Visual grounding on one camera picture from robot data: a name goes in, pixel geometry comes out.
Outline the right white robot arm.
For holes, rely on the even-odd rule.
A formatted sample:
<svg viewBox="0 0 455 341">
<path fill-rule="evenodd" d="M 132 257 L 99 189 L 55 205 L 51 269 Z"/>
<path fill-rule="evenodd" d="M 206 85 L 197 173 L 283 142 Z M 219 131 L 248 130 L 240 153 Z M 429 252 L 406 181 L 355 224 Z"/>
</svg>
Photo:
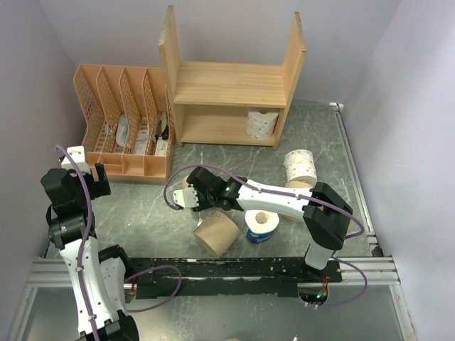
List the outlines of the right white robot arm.
<svg viewBox="0 0 455 341">
<path fill-rule="evenodd" d="M 313 188 L 284 188 L 264 185 L 242 177 L 228 180 L 198 166 L 187 177 L 197 193 L 195 211 L 220 208 L 224 211 L 268 211 L 303 222 L 312 242 L 302 264 L 302 276 L 315 283 L 326 274 L 332 253 L 343 248 L 353 209 L 328 184 Z"/>
</svg>

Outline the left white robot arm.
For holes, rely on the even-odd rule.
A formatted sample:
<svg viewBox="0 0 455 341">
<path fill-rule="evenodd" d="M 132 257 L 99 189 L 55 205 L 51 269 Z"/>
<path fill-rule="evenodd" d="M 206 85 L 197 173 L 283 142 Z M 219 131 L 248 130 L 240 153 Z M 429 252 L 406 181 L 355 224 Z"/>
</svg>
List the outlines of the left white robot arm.
<svg viewBox="0 0 455 341">
<path fill-rule="evenodd" d="M 139 331 L 127 312 L 124 283 L 133 266 L 119 245 L 100 250 L 95 215 L 88 199 L 110 195 L 107 174 L 96 163 L 98 177 L 52 168 L 41 185 L 51 201 L 46 213 L 49 240 L 58 249 L 73 287 L 80 340 L 138 340 Z"/>
</svg>

